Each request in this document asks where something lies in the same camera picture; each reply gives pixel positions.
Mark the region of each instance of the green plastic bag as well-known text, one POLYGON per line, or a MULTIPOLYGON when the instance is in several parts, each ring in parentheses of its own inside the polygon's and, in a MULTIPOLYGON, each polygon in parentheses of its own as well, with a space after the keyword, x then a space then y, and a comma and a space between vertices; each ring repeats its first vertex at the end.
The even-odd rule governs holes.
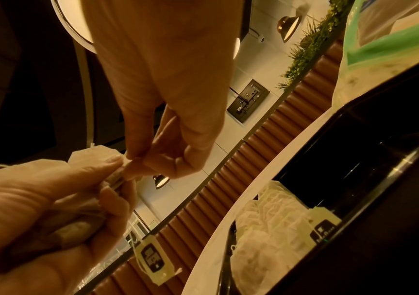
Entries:
POLYGON ((419 63, 419 0, 356 0, 332 107, 338 110, 419 63))

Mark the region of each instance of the white wall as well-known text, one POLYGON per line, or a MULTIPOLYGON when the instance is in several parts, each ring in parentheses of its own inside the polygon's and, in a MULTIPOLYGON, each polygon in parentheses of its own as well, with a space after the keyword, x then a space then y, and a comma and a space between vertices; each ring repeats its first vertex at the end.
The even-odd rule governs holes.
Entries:
MULTIPOLYGON (((144 177, 138 183, 139 195, 157 219, 162 221, 174 211, 279 99, 283 91, 278 89, 277 85, 285 81, 281 75, 287 71, 292 63, 292 59, 289 57, 291 46, 298 43, 304 36, 303 31, 306 30, 308 23, 313 21, 319 23, 328 9, 328 0, 253 1, 250 26, 264 35, 266 40, 263 43, 258 43, 257 38, 252 35, 245 37, 235 58, 231 86, 236 91, 241 92, 251 79, 254 79, 271 93, 243 124, 226 113, 222 132, 217 138, 202 171, 181 179, 171 180, 159 190, 154 188, 154 181, 151 177, 144 177), (309 6, 307 15, 303 18, 291 39, 284 44, 280 34, 276 31, 277 22, 284 16, 295 16, 296 8, 301 5, 309 6)), ((227 106, 235 98, 235 94, 228 91, 227 106)))

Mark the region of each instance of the brown leather bench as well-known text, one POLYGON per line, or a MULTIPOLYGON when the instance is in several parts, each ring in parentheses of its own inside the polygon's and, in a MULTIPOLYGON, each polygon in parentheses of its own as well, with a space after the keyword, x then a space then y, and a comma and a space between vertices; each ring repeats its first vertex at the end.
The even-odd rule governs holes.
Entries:
POLYGON ((95 295, 180 295, 212 233, 247 186, 284 147, 331 106, 342 59, 332 44, 290 95, 225 163, 211 181, 156 235, 182 272, 154 285, 131 257, 93 291, 95 295))

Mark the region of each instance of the electrical outlet panel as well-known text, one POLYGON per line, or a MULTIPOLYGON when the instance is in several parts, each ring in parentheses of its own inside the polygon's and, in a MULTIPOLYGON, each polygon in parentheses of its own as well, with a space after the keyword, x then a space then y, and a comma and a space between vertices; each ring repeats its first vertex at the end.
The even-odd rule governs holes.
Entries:
POLYGON ((250 83, 240 92, 240 95, 227 108, 229 114, 235 119, 243 123, 261 104, 261 102, 269 94, 269 91, 255 80, 250 83))

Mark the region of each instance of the hand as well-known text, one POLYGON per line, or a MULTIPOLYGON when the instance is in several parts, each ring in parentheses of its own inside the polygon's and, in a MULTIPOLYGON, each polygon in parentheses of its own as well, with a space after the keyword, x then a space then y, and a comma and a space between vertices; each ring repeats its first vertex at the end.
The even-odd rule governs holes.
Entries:
POLYGON ((124 177, 200 170, 224 124, 241 0, 82 1, 125 121, 124 177), (153 142, 155 108, 167 108, 153 142))
MULTIPOLYGON (((110 163, 63 174, 47 172, 30 179, 0 183, 0 266, 3 251, 27 231, 54 201, 98 185, 123 164, 110 163)), ((125 232, 136 195, 134 182, 122 186, 121 198, 109 187, 99 200, 108 212, 104 228, 88 244, 40 256, 26 264, 0 271, 0 294, 71 294, 80 281, 109 253, 125 232)))

